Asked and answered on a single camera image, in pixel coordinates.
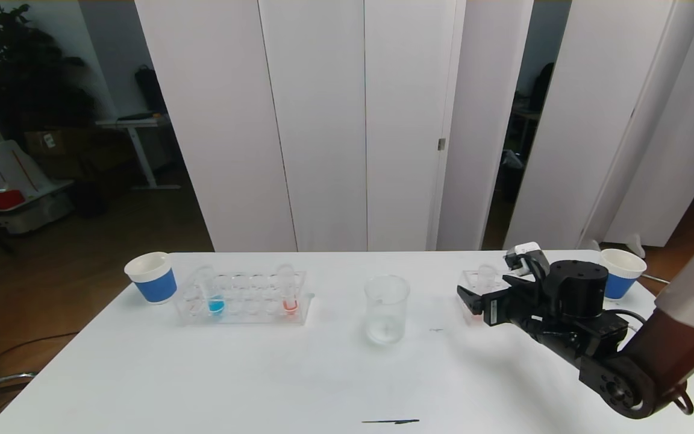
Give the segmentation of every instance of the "paper cup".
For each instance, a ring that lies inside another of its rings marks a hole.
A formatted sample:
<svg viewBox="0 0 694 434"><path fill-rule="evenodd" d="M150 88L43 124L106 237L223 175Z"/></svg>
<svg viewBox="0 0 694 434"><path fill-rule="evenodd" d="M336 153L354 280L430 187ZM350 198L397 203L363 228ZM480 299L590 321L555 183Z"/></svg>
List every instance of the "paper cup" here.
<svg viewBox="0 0 694 434"><path fill-rule="evenodd" d="M167 253L152 252L138 256L127 263L125 274L149 303L165 303L176 293L176 278Z"/></svg>
<svg viewBox="0 0 694 434"><path fill-rule="evenodd" d="M604 297L613 299L622 298L636 279L647 270L644 259L625 250L602 250L599 263L609 270Z"/></svg>

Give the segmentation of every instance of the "potted plant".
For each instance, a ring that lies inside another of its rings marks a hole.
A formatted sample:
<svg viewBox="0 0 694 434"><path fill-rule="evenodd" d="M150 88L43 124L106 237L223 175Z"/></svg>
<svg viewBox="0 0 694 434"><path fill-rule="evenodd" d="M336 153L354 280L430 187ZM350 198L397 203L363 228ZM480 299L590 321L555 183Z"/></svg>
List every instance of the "potted plant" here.
<svg viewBox="0 0 694 434"><path fill-rule="evenodd" d="M27 116L57 126L86 125L95 102L70 80L71 69L85 66L79 57L64 57L55 39L30 25L30 6L6 11L0 4L0 131L23 144L23 132L44 125L25 125Z"/></svg>

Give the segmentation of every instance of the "white table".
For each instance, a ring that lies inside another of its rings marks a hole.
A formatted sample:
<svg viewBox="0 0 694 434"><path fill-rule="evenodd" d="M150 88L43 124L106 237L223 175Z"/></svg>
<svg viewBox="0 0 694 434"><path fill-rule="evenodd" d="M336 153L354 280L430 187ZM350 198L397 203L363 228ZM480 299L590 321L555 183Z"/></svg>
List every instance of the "white table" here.
<svg viewBox="0 0 694 434"><path fill-rule="evenodd" d="M587 250L548 259L596 260ZM455 296L463 269L499 252L176 253L177 280L217 271L308 272L305 326L178 325L128 286L0 416L0 434L691 432L673 406L628 420L578 381L578 371L510 324L466 326ZM407 333L388 348L361 333L363 283L411 284ZM637 285L619 307L648 316ZM694 376L689 381L694 401ZM401 426L366 420L407 420Z"/></svg>
<svg viewBox="0 0 694 434"><path fill-rule="evenodd" d="M141 165L143 175L146 176L146 186L138 187L138 189L172 190L181 188L181 185L157 184L157 179L154 178L154 171L152 171L151 165L149 164L149 159L146 158L146 152L143 151L143 145L141 145L141 139L140 137L138 137L138 131L136 130L137 128L159 128L168 126L170 125L170 116L165 114L162 116L157 116L157 118L131 119L129 121L96 121L96 125L101 128L109 128L115 130L124 129L127 131L127 134L130 135L130 140L133 141L133 148L135 148L136 156L138 157L138 164Z"/></svg>

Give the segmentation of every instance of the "black cable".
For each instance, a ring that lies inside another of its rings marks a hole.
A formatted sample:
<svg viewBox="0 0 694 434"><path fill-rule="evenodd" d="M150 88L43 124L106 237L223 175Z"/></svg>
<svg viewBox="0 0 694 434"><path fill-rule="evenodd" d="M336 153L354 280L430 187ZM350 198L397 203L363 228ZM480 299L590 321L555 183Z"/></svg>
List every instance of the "black cable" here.
<svg viewBox="0 0 694 434"><path fill-rule="evenodd" d="M545 270L542 269L542 265L540 265L540 262L537 261L532 256L529 256L526 253L521 253L520 255L517 255L518 259L524 259L526 261L527 267L529 268L529 272L532 273L534 276L534 281L537 282L537 286L535 286L534 290L534 304L539 305L540 304L540 294L543 294L543 281L545 280Z"/></svg>
<svg viewBox="0 0 694 434"><path fill-rule="evenodd" d="M617 313L617 314L619 314L619 315L630 316L631 318L636 318L636 319L638 319L639 322L641 322L642 324L644 324L645 322L647 322L647 319L644 319L644 316L641 316L641 315L639 315L638 313L635 313L635 312L631 312L630 310L625 310L625 309L608 309L608 310L606 310L606 311L607 311L607 312L611 312L611 313Z"/></svg>
<svg viewBox="0 0 694 434"><path fill-rule="evenodd" d="M33 339L33 340L30 340L27 342L23 342L22 344L17 344L14 347L8 348L5 351L0 352L0 357L7 354L8 352L11 352L13 350L17 350L18 348L21 348L21 347L28 345L28 344L33 344L33 343L39 342L39 341L47 341L48 339L56 339L56 338L63 338L66 336L72 336L72 335L76 335L77 333L79 333L79 332L63 333L63 335L48 336L46 338L38 338L38 339Z"/></svg>

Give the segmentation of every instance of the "white folding screen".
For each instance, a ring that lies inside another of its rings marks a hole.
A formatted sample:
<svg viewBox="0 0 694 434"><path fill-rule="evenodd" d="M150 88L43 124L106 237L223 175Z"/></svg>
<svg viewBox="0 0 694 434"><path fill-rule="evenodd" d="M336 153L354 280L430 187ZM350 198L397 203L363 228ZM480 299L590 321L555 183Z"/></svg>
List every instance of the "white folding screen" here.
<svg viewBox="0 0 694 434"><path fill-rule="evenodd" d="M369 250L433 249L464 0L364 3Z"/></svg>
<svg viewBox="0 0 694 434"><path fill-rule="evenodd" d="M666 244L694 197L694 37L605 241Z"/></svg>
<svg viewBox="0 0 694 434"><path fill-rule="evenodd" d="M671 10L661 1L572 2L506 247L577 247Z"/></svg>
<svg viewBox="0 0 694 434"><path fill-rule="evenodd" d="M216 250L434 248L465 0L137 7Z"/></svg>
<svg viewBox="0 0 694 434"><path fill-rule="evenodd" d="M438 250L479 250L521 68L532 0L468 2Z"/></svg>
<svg viewBox="0 0 694 434"><path fill-rule="evenodd" d="M136 6L214 249L296 250L258 5Z"/></svg>
<svg viewBox="0 0 694 434"><path fill-rule="evenodd" d="M258 0L300 251L366 251L363 0Z"/></svg>

